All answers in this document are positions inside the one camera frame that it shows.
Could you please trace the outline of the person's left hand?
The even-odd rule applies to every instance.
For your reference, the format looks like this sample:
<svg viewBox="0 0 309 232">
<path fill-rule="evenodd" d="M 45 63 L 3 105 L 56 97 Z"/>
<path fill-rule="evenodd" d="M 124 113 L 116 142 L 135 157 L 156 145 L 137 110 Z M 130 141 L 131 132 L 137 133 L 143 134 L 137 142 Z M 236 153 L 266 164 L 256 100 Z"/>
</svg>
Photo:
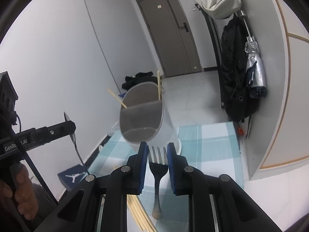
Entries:
<svg viewBox="0 0 309 232">
<path fill-rule="evenodd" d="M 6 207 L 5 199 L 14 197 L 18 203 L 18 212 L 25 217 L 26 220 L 33 220 L 38 212 L 38 202 L 29 178 L 27 168 L 21 164 L 16 174 L 17 190 L 15 194 L 11 188 L 1 180 L 1 206 Z"/>
</svg>

